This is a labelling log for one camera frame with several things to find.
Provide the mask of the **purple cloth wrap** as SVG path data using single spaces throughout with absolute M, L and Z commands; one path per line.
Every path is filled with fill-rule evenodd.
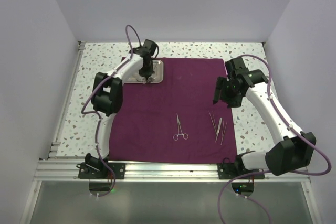
M 213 104 L 216 80 L 226 75 L 221 59 L 165 58 L 158 84 L 123 86 L 123 104 L 111 128 L 109 157 L 119 161 L 215 164 L 237 154 L 233 114 L 223 102 Z M 223 144 L 209 111 L 227 122 Z M 173 140 L 179 115 L 188 140 Z

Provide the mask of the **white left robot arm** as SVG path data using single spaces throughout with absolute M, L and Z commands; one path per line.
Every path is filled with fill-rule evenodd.
M 145 80 L 151 77 L 154 74 L 153 60 L 158 53 L 158 44 L 146 39 L 140 46 L 132 47 L 115 68 L 107 73 L 99 72 L 95 76 L 92 94 L 82 107 L 81 113 L 98 116 L 94 149 L 89 152 L 90 156 L 98 159 L 90 167 L 90 171 L 97 178 L 104 178 L 109 172 L 109 165 L 104 159 L 109 155 L 113 120 L 122 107 L 123 85 L 136 72 Z

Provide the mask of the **stainless steel instrument tray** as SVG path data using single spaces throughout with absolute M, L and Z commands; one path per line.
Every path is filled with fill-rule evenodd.
M 153 84 L 161 83 L 164 79 L 164 63 L 162 60 L 153 60 L 153 71 L 150 77 L 155 80 L 152 82 Z M 131 84 L 143 84 L 143 77 L 139 75 L 139 71 L 136 70 L 126 81 L 125 83 Z

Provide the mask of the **steel ring-handled clamp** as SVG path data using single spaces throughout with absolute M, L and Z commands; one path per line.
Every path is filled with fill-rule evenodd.
M 143 77 L 142 79 L 142 83 L 143 84 L 148 84 L 148 83 L 152 83 L 155 79 L 152 77 Z

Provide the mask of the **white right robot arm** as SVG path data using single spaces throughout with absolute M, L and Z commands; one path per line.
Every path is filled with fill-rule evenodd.
M 259 69 L 249 70 L 241 57 L 225 63 L 226 77 L 216 80 L 213 103 L 223 101 L 238 108 L 246 98 L 266 123 L 274 142 L 267 152 L 250 151 L 232 163 L 236 176 L 246 178 L 260 169 L 279 176 L 310 164 L 316 137 L 294 123 L 270 89 L 270 80 Z

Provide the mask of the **broad steel forceps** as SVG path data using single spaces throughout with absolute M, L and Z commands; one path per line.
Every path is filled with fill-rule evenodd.
M 215 138 L 215 142 L 217 142 L 217 139 L 218 139 L 218 136 L 219 136 L 219 133 L 220 133 L 220 130 L 221 130 L 222 121 L 223 121 L 223 118 L 220 117 L 220 118 L 219 118 L 219 121 L 218 121 L 217 128 L 216 128 L 216 138 Z

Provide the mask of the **steel surgical scissors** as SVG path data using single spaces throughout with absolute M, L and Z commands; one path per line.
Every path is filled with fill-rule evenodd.
M 176 121 L 177 121 L 177 133 L 173 135 L 173 140 L 178 141 L 180 138 L 188 140 L 189 135 L 183 132 L 181 127 L 181 121 L 178 114 L 176 114 Z

